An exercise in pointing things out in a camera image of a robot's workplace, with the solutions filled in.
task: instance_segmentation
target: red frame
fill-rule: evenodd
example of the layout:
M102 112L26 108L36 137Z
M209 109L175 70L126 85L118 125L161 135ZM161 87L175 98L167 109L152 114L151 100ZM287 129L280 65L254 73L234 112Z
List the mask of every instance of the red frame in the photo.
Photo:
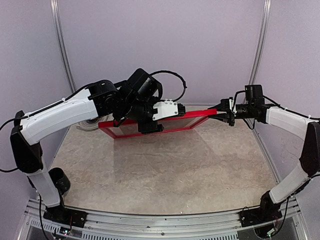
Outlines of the red frame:
M186 127L180 127L176 129L168 129L163 130L161 132L154 132L149 134L163 134L163 133L171 133L171 132L177 132L177 131L183 131L183 130L190 130L195 128L196 126L202 124L204 121L208 119L208 116L210 115L216 115L217 110L216 109L207 109L207 110L198 110L198 111L188 111L185 113L184 116L178 116L178 117L168 117L159 120L158 122L165 122L165 121L172 121L172 120L181 120L181 119L189 119L189 118L198 118L201 117L199 120L191 124L190 126ZM129 126L129 125L135 125L137 124L136 121L127 119L125 120L121 126ZM106 134L108 134L113 139L123 139L123 138L131 138L131 137L137 137L137 136L145 136L145 134L142 133L134 133L129 135L116 135L110 128L114 128L114 122L113 121L102 121L98 123L99 128L104 131Z

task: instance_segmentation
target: red tray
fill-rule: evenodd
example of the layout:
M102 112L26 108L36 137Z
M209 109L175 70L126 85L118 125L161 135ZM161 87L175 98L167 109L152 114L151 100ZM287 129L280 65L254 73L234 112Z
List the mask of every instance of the red tray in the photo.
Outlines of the red tray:
M184 116L168 117L161 119L158 123L162 124L164 130L150 134L164 134L183 130L190 130L202 124L210 115L216 115L216 109L188 111ZM103 121L98 123L99 128L113 139L131 138L145 136L138 132L138 124L134 120L127 119L120 127L114 127L113 121Z

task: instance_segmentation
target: robotic arm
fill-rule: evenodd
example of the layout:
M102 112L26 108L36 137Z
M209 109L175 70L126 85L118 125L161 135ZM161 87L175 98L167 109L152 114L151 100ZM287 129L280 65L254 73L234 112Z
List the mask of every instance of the robotic arm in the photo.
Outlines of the robotic arm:
M10 142L18 169L24 172L46 206L44 218L83 227L86 213L67 209L63 191L54 185L42 161L40 140L75 123L113 115L114 126L131 119L143 134L163 131L157 120L183 116L185 107L172 101L161 101L162 85L141 68L128 79L113 84L101 80L88 84L67 98L47 107L15 116Z
M303 190L311 177L320 171L320 123L316 118L303 116L276 103L265 104L266 97L261 85L247 85L245 91L240 92L245 92L245 104L235 104L232 97L222 99L220 104L212 108L225 113L210 118L226 122L230 126L234 126L235 119L254 119L281 128L304 140L301 157L295 169L262 195L259 208L240 212L241 224L247 227L272 221L275 217L281 218L281 203Z

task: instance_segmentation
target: beige table surface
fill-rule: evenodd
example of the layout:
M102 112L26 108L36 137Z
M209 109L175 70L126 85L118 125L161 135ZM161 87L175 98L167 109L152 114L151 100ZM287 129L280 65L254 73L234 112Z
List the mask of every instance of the beige table surface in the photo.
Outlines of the beige table surface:
M51 167L71 181L66 205L119 213L239 209L258 205L275 185L242 120L230 127L209 119L193 130L115 140L72 126Z

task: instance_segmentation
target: white wall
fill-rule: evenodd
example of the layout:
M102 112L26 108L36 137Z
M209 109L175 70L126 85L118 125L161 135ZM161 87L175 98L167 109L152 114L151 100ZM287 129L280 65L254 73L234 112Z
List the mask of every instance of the white wall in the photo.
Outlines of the white wall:
M264 0L68 0L59 2L77 87L127 79L141 67L172 70L182 103L216 104L249 82ZM164 97L182 91L162 74Z
M320 1L274 0L256 84L283 107L320 117ZM298 163L303 141L257 124L283 179ZM320 179L297 195L312 240L320 236Z
M0 125L16 112L34 111L70 94L59 53L50 1L0 1ZM0 132L0 168L16 167L10 123ZM47 165L65 134L41 142ZM14 239L29 197L35 191L26 175L0 172L0 238Z

